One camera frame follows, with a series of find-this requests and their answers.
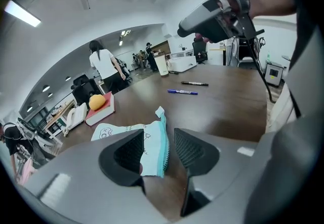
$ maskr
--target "wooden table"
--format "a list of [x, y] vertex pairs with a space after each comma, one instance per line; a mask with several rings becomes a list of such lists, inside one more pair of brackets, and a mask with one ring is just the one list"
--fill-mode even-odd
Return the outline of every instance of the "wooden table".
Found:
[[50, 138], [53, 138], [56, 140], [56, 142], [58, 142], [59, 144], [63, 144], [62, 141], [60, 139], [58, 139], [50, 130], [49, 128], [55, 123], [57, 122], [58, 119], [61, 119], [65, 124], [66, 124], [66, 120], [65, 118], [63, 117], [63, 115], [67, 112], [68, 109], [70, 109], [72, 106], [75, 105], [75, 102], [74, 100], [70, 101], [65, 107], [62, 108], [62, 110], [57, 113], [52, 119], [50, 122], [48, 122], [45, 126], [45, 131], [47, 133], [49, 133], [50, 135]]
[[[182, 85], [181, 81], [208, 83], [209, 87]], [[196, 91], [198, 95], [171, 94], [168, 89]], [[266, 126], [266, 88], [256, 70], [198, 65], [179, 75], [157, 73], [115, 94], [116, 112], [101, 121], [117, 126], [150, 124], [162, 106], [170, 138], [169, 167], [165, 177], [145, 177], [150, 202], [169, 220], [179, 219], [187, 175], [174, 146], [174, 128], [187, 128], [233, 139], [259, 141]], [[98, 124], [73, 129], [62, 150], [90, 141]]]

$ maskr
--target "red book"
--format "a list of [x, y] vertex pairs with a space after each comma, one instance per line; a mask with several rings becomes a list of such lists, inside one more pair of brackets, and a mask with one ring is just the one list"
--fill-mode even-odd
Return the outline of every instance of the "red book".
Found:
[[105, 117], [115, 112], [115, 98], [111, 92], [104, 95], [106, 102], [98, 110], [90, 110], [86, 116], [85, 122], [89, 126], [93, 126]]

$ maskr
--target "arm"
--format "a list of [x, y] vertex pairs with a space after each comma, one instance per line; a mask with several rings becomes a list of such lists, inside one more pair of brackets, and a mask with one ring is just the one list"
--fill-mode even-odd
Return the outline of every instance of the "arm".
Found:
[[250, 16], [284, 16], [296, 12], [294, 0], [250, 0]]
[[119, 72], [121, 78], [122, 78], [123, 80], [125, 80], [126, 77], [125, 77], [125, 75], [123, 74], [122, 69], [121, 69], [121, 67], [119, 66], [119, 64], [118, 64], [118, 62], [117, 62], [117, 60], [116, 60], [116, 58], [111, 57], [110, 59], [111, 59], [111, 62], [116, 66], [116, 69], [117, 69], [117, 71]]
[[12, 169], [14, 170], [15, 179], [16, 179], [17, 169], [16, 169], [16, 162], [15, 162], [15, 154], [10, 156], [10, 161], [11, 161]]

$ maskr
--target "woman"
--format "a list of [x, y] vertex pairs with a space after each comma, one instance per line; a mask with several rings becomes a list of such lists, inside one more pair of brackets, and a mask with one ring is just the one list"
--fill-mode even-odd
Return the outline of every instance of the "woman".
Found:
[[122, 72], [116, 58], [107, 49], [96, 40], [89, 43], [91, 51], [90, 64], [93, 69], [97, 69], [101, 79], [105, 83], [108, 91], [115, 94], [118, 91], [125, 89], [125, 75]]
[[151, 43], [147, 43], [146, 44], [146, 52], [148, 53], [148, 58], [147, 58], [147, 60], [148, 60], [148, 62], [150, 63], [150, 65], [151, 65], [151, 69], [153, 70], [153, 71], [155, 71], [155, 70], [157, 70], [157, 65], [156, 65], [156, 61], [155, 61], [155, 59], [154, 59], [154, 51], [152, 51], [152, 49], [151, 49]]

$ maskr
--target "human hand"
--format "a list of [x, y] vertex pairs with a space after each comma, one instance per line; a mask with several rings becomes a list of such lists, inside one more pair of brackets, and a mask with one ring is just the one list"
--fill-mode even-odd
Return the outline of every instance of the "human hand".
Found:
[[120, 76], [124, 81], [126, 80], [126, 76], [123, 73], [121, 73]]

